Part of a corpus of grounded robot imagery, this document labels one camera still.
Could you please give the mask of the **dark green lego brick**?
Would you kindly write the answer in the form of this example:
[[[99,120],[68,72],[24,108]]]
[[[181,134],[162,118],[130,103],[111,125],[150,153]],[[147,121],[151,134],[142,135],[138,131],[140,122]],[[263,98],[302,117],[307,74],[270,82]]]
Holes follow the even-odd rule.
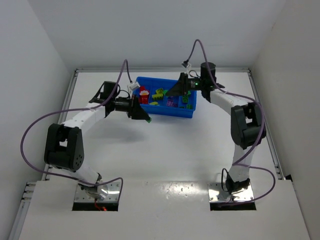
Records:
[[[182,102],[185,103],[185,104],[187,104],[189,102],[189,96],[188,95],[183,95],[181,97],[181,99],[182,99]]]

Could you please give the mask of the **lime curved lego brick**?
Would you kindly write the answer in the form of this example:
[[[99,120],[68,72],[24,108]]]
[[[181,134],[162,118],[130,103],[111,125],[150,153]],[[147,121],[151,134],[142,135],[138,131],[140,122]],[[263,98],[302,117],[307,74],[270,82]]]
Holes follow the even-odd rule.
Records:
[[[151,106],[159,106],[160,104],[157,101],[150,102],[149,105]]]

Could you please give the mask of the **lime long lego brick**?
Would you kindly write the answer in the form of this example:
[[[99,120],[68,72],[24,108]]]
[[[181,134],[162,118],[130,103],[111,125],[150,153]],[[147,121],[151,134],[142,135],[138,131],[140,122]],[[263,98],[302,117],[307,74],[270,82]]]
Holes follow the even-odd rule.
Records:
[[[163,88],[158,88],[155,90],[155,94],[153,94],[151,97],[154,101],[162,100],[165,96],[165,90]]]

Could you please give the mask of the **red lime lego stack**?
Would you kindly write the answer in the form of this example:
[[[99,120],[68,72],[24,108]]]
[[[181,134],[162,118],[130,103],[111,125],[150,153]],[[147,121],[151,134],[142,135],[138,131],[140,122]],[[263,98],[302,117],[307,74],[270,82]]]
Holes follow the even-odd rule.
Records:
[[[150,91],[145,86],[139,87],[138,100],[140,104],[149,104]]]

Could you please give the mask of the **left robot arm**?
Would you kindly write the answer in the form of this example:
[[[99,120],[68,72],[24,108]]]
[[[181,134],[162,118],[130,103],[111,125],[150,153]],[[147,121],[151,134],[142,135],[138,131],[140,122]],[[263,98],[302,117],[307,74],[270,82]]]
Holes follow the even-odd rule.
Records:
[[[85,110],[61,124],[51,124],[46,137],[44,162],[69,173],[81,190],[101,201],[107,198],[108,187],[102,185],[102,176],[85,163],[84,134],[113,111],[124,112],[132,120],[151,121],[137,96],[120,97],[119,92],[115,82],[105,81]]]

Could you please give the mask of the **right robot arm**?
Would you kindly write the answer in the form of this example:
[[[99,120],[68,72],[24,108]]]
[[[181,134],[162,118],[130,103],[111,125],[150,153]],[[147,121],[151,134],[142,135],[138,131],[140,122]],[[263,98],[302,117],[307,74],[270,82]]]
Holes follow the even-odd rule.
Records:
[[[200,91],[209,103],[229,114],[234,155],[222,189],[232,194],[248,188],[254,150],[266,136],[266,131],[257,103],[222,89],[224,86],[217,83],[216,65],[204,62],[200,65],[200,76],[190,78],[188,73],[182,72],[177,83],[165,95],[186,97],[189,92]]]

